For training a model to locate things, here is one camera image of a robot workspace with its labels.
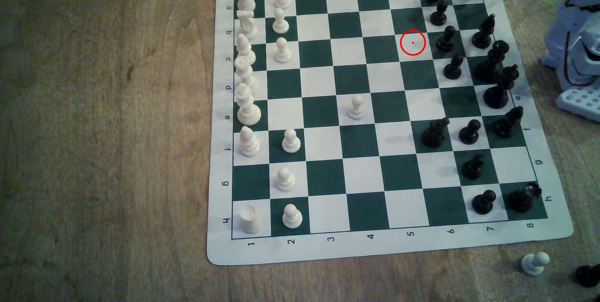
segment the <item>wood grain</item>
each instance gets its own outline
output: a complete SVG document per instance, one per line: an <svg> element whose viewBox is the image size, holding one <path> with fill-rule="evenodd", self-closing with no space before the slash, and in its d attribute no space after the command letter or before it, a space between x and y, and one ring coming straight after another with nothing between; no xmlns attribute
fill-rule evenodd
<svg viewBox="0 0 600 302"><path fill-rule="evenodd" d="M590 301L598 125L540 66L559 0L504 0L572 237L218 267L206 259L215 0L0 0L0 299ZM518 261L544 250L529 277Z"/></svg>

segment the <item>chess mat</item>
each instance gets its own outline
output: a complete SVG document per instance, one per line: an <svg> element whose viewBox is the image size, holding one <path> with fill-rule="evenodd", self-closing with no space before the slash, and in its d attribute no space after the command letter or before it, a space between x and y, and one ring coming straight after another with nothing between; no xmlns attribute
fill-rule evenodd
<svg viewBox="0 0 600 302"><path fill-rule="evenodd" d="M254 1L252 75L260 87L253 96L262 117L251 126L259 153L248 158L239 151L242 124L233 97L239 83L233 66L237 0L217 0L207 232L212 263L339 258L572 234L502 0L445 0L447 22L440 27L429 21L436 3L426 0L290 0L290 28L282 35L272 28L274 0ZM511 46L504 64L520 66L510 101L498 110L483 101L491 85L471 77L489 48L475 48L470 39L492 13L493 39ZM457 30L455 44L442 52L435 42L448 25ZM292 51L287 63L274 60L279 37ZM402 50L422 48L418 55ZM442 70L456 53L466 57L462 75L449 80ZM355 94L365 107L357 121L346 114ZM494 122L514 106L524 107L521 126L513 137L501 138ZM429 121L444 117L450 124L443 145L424 145ZM471 119L482 123L479 140L465 145L458 131ZM289 128L302 143L293 154L281 147ZM467 179L462 165L476 154L485 157L483 175ZM296 179L287 192L275 185L284 166ZM508 209L508 194L528 182L541 186L542 198L527 213ZM497 199L491 213L479 215L470 202L486 189ZM256 234L240 227L239 210L246 204L265 222ZM287 204L302 212L296 229L283 225Z"/></svg>

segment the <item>dark green square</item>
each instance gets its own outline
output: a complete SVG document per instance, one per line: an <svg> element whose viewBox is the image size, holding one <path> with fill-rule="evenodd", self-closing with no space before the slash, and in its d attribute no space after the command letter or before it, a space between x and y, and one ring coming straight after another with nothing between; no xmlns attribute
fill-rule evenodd
<svg viewBox="0 0 600 302"><path fill-rule="evenodd" d="M469 179L463 175L463 165L467 161L473 159L473 157L477 154L481 154L485 158L483 172L481 172L481 177L479 179ZM496 176L496 168L494 167L494 160L491 157L491 152L489 149L454 151L454 160L456 161L458 177L460 178L460 184L462 186L498 183L498 177Z"/></svg>
<svg viewBox="0 0 600 302"><path fill-rule="evenodd" d="M534 219L547 219L548 214L546 213L546 207L544 207L544 189L542 189L542 195L539 198L533 200L533 207L525 213L519 213L510 208L508 204L508 196L515 190L520 190L525 187L526 183L510 183L500 184L500 191L502 191L502 199L504 199L504 207L506 207L506 215L508 220L534 220Z"/></svg>
<svg viewBox="0 0 600 302"><path fill-rule="evenodd" d="M485 133L490 143L490 148L504 148L504 147L518 147L525 146L525 137L523 136L523 130L521 129L521 123L517 125L517 131L514 136L509 138L503 138L496 134L496 122L504 116L485 116L483 117L483 125L485 127Z"/></svg>
<svg viewBox="0 0 600 302"><path fill-rule="evenodd" d="M350 230L388 229L384 192L347 194Z"/></svg>
<svg viewBox="0 0 600 302"><path fill-rule="evenodd" d="M269 17L265 20L267 43L275 43L279 37L285 38L288 42L298 41L298 25L296 24L296 16L286 16L286 21L290 25L290 29L286 31L286 33L277 33L273 31L273 23L275 22L275 19Z"/></svg>
<svg viewBox="0 0 600 302"><path fill-rule="evenodd" d="M306 162L308 195L344 194L344 163L341 159Z"/></svg>
<svg viewBox="0 0 600 302"><path fill-rule="evenodd" d="M478 117L481 115L473 86L441 88L442 104L448 118Z"/></svg>
<svg viewBox="0 0 600 302"><path fill-rule="evenodd" d="M326 13L327 0L296 0L296 15Z"/></svg>
<svg viewBox="0 0 600 302"><path fill-rule="evenodd" d="M330 67L333 65L331 41L328 39L298 42L298 52L301 68Z"/></svg>
<svg viewBox="0 0 600 302"><path fill-rule="evenodd" d="M335 96L302 98L304 127L337 126L339 124Z"/></svg>
<svg viewBox="0 0 600 302"><path fill-rule="evenodd" d="M268 106L266 104L266 100L255 100L254 105L258 106L260 109L260 120L258 123L255 123L250 128L253 131L266 131L269 129L269 121L268 121ZM238 110L239 106L237 103L233 104L233 132L240 132L242 130L241 122L238 120Z"/></svg>
<svg viewBox="0 0 600 302"><path fill-rule="evenodd" d="M283 224L283 210L292 204L302 213L302 223L297 228L288 228ZM308 197L271 199L271 237L310 234L310 214Z"/></svg>
<svg viewBox="0 0 600 302"><path fill-rule="evenodd" d="M334 67L335 93L339 95L368 93L369 77L366 65Z"/></svg>
<svg viewBox="0 0 600 302"><path fill-rule="evenodd" d="M438 77L433 60L400 62L405 90L437 89Z"/></svg>
<svg viewBox="0 0 600 302"><path fill-rule="evenodd" d="M328 14L330 38L362 37L361 17L358 13Z"/></svg>
<svg viewBox="0 0 600 302"><path fill-rule="evenodd" d="M379 154L374 124L340 126L340 136L344 158L373 157Z"/></svg>
<svg viewBox="0 0 600 302"><path fill-rule="evenodd" d="M363 37L367 63L398 61L398 48L395 36Z"/></svg>
<svg viewBox="0 0 600 302"><path fill-rule="evenodd" d="M266 84L269 99L302 97L300 69L267 71Z"/></svg>
<svg viewBox="0 0 600 302"><path fill-rule="evenodd" d="M269 165L234 166L231 186L233 201L268 199Z"/></svg>
<svg viewBox="0 0 600 302"><path fill-rule="evenodd" d="M420 189L421 174L415 154L379 157L386 191Z"/></svg>
<svg viewBox="0 0 600 302"><path fill-rule="evenodd" d="M421 8L393 9L391 12L396 35L402 35L407 30L427 32Z"/></svg>
<svg viewBox="0 0 600 302"><path fill-rule="evenodd" d="M460 187L424 189L423 195L430 226L469 223Z"/></svg>
<svg viewBox="0 0 600 302"><path fill-rule="evenodd" d="M409 121L409 108L404 91L371 93L375 122Z"/></svg>
<svg viewBox="0 0 600 302"><path fill-rule="evenodd" d="M413 139L415 139L415 149L417 153L430 153L430 152L447 152L452 151L452 144L450 143L450 134L448 128L444 130L444 143L438 148L431 148L421 140L423 131L429 127L431 121L411 121L410 126L413 129Z"/></svg>

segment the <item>red circle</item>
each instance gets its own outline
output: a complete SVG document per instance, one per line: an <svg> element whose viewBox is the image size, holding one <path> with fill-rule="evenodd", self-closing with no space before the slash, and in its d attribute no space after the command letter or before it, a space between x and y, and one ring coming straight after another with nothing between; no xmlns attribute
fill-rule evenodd
<svg viewBox="0 0 600 302"><path fill-rule="evenodd" d="M423 37L423 42L424 42L424 44L423 44L423 49L422 49L421 51L417 52L417 53L408 53L408 52L406 52L406 50L404 49L404 47L402 47L402 38L403 38L403 37L404 37L404 35L406 35L408 32L412 32L412 31L414 31L414 32L418 32L418 33L419 33L419 34L420 34L420 35ZM407 30L407 31L405 31L405 32L402 34L402 36L400 37L400 48L402 49L402 51L403 51L404 53L408 54L409 56L416 56L417 54L419 54L419 53L421 53L421 52L425 51L425 47L426 47L426 46L427 46L427 40L425 39L425 36L423 35L423 33L422 33L422 32L420 32L419 30Z"/></svg>

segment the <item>white square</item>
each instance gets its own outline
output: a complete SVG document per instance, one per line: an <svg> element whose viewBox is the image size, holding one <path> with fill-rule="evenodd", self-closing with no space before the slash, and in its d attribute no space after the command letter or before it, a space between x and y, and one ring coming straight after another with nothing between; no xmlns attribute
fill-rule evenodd
<svg viewBox="0 0 600 302"><path fill-rule="evenodd" d="M334 65L366 64L365 46L362 37L336 38L331 40Z"/></svg>
<svg viewBox="0 0 600 302"><path fill-rule="evenodd" d="M469 223L508 220L499 184L461 186L461 190L462 198L464 198L464 207L467 209L467 218L469 219ZM473 209L473 198L479 194L483 194L483 192L486 190L492 190L496 194L494 205L491 209L491 212L488 214L477 214L477 212L475 212Z"/></svg>
<svg viewBox="0 0 600 302"><path fill-rule="evenodd" d="M306 160L342 159L339 126L304 129Z"/></svg>
<svg viewBox="0 0 600 302"><path fill-rule="evenodd" d="M363 37L394 35L392 12L389 9L361 11Z"/></svg>
<svg viewBox="0 0 600 302"><path fill-rule="evenodd" d="M338 118L340 126L345 125L362 125L365 123L375 123L375 115L373 115L373 104L371 104L370 93L359 93L364 101L362 106L365 109L365 114L361 119L355 120L348 116L348 108L352 106L352 97L354 95L337 95L336 101L338 106Z"/></svg>
<svg viewBox="0 0 600 302"><path fill-rule="evenodd" d="M424 189L460 186L454 152L419 153L416 160Z"/></svg>
<svg viewBox="0 0 600 302"><path fill-rule="evenodd" d="M282 191L277 187L277 172L280 168L288 168L294 176L295 184L289 191ZM297 198L308 196L308 180L306 176L306 161L292 163L269 164L269 192L271 199Z"/></svg>
<svg viewBox="0 0 600 302"><path fill-rule="evenodd" d="M327 13L352 13L358 11L358 0L327 0Z"/></svg>
<svg viewBox="0 0 600 302"><path fill-rule="evenodd" d="M268 99L269 130L303 128L302 98Z"/></svg>
<svg viewBox="0 0 600 302"><path fill-rule="evenodd" d="M309 196L308 212L311 233L350 230L345 194Z"/></svg>
<svg viewBox="0 0 600 302"><path fill-rule="evenodd" d="M246 157L242 154L242 152L239 149L239 132L233 134L234 166L259 165L269 163L269 131L255 131L254 134L260 142L260 148L258 154L253 157Z"/></svg>
<svg viewBox="0 0 600 302"><path fill-rule="evenodd" d="M385 205L390 228L429 226L422 189L386 191Z"/></svg>
<svg viewBox="0 0 600 302"><path fill-rule="evenodd" d="M426 121L446 116L439 89L406 90L404 94L411 121Z"/></svg>
<svg viewBox="0 0 600 302"><path fill-rule="evenodd" d="M367 64L371 92L404 91L400 62Z"/></svg>
<svg viewBox="0 0 600 302"><path fill-rule="evenodd" d="M241 226L242 219L239 216L239 211L245 205L252 205L256 209L256 213L260 215L263 221L263 227L254 234L244 232ZM271 201L269 199L261 200L244 200L233 202L233 235L232 238L256 238L271 236Z"/></svg>
<svg viewBox="0 0 600 302"><path fill-rule="evenodd" d="M298 41L329 39L329 17L327 14L296 16Z"/></svg>
<svg viewBox="0 0 600 302"><path fill-rule="evenodd" d="M335 95L334 67L300 69L302 97Z"/></svg>
<svg viewBox="0 0 600 302"><path fill-rule="evenodd" d="M499 183L535 181L527 147L492 148L490 151Z"/></svg>
<svg viewBox="0 0 600 302"><path fill-rule="evenodd" d="M379 157L344 159L346 193L383 191L383 175Z"/></svg>

